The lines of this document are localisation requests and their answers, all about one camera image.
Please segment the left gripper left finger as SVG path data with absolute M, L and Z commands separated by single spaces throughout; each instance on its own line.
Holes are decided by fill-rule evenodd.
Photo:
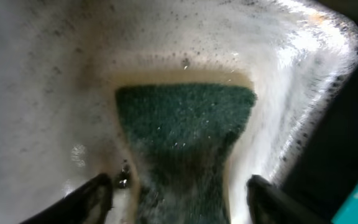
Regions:
M 111 178 L 99 174 L 21 224 L 104 224 L 112 209 L 112 195 Z

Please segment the green and yellow sponge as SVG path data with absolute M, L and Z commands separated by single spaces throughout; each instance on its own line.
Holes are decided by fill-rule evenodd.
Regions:
M 226 164 L 257 99 L 243 73 L 124 72 L 116 118 L 137 184 L 134 223 L 229 223 Z

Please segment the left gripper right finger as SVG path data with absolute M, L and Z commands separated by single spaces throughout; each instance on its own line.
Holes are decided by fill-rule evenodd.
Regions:
M 260 175 L 247 181 L 247 204 L 253 224 L 328 224 Z

